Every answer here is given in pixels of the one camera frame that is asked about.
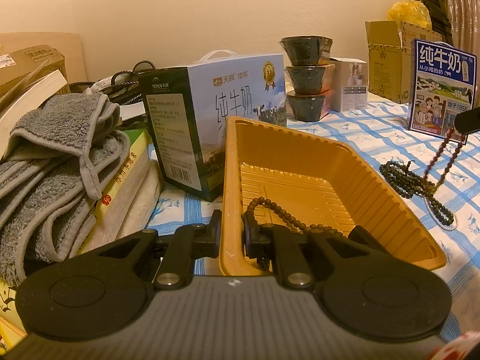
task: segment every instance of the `brown curtain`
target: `brown curtain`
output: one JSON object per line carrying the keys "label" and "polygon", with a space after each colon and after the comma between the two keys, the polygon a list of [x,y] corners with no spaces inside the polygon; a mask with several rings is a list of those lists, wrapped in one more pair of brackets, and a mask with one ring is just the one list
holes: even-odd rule
{"label": "brown curtain", "polygon": [[[452,21],[454,46],[480,58],[480,0],[445,0]],[[479,104],[479,74],[477,66],[477,93]]]}

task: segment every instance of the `black plastic bowl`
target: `black plastic bowl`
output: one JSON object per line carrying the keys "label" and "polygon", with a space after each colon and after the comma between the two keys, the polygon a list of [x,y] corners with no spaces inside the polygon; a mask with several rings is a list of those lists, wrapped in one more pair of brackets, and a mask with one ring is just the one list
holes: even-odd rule
{"label": "black plastic bowl", "polygon": [[328,114],[334,93],[335,91],[330,89],[314,96],[299,96],[294,91],[290,91],[286,94],[286,101],[289,102],[296,120],[318,122]]}
{"label": "black plastic bowl", "polygon": [[327,64],[333,40],[324,36],[290,36],[280,44],[293,66],[317,66]]}
{"label": "black plastic bowl", "polygon": [[316,95],[332,87],[335,65],[287,66],[285,71],[297,95]]}

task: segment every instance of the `beige wall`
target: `beige wall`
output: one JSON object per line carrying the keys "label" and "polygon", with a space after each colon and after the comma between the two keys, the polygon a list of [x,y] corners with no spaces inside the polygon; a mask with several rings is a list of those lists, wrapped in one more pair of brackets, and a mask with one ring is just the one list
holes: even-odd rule
{"label": "beige wall", "polygon": [[[364,22],[384,20],[397,1],[0,0],[0,31],[78,32],[90,79],[141,59],[166,67],[213,49],[280,52],[277,42],[291,35],[330,36],[334,55],[366,59]],[[26,21],[25,9],[37,17]]]}

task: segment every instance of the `orange plastic basket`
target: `orange plastic basket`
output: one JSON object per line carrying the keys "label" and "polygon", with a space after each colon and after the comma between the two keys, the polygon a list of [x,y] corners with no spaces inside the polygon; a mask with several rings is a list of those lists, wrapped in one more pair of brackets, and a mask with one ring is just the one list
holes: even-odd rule
{"label": "orange plastic basket", "polygon": [[[393,256],[433,270],[446,256],[402,198],[348,145],[241,117],[229,117],[219,264],[224,275],[262,275],[244,255],[242,214],[255,197],[296,218],[341,230],[367,229]],[[285,225],[271,210],[258,223]]]}

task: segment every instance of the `table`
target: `table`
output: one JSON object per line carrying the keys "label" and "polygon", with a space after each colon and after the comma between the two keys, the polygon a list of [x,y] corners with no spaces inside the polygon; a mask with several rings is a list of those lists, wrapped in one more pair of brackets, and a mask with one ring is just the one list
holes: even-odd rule
{"label": "table", "polygon": [[[349,144],[374,169],[387,161],[415,162],[410,169],[422,174],[435,155],[442,139],[406,130],[407,105],[369,96],[367,109],[331,112],[315,123],[288,120],[295,130],[327,137]],[[445,154],[430,172],[430,180],[440,178],[456,144],[449,144]],[[155,158],[153,147],[150,148]],[[457,215],[458,228],[441,230],[425,207],[423,198],[405,199],[406,204],[429,230],[447,257],[447,265],[435,271],[450,287],[453,297],[442,337],[452,340],[467,330],[480,330],[480,134],[469,136],[445,183],[435,198]],[[212,211],[222,208],[222,197],[205,202],[166,184],[152,214],[149,227],[159,234],[171,234],[183,224],[208,223]],[[195,264],[196,275],[218,274],[213,259]]]}

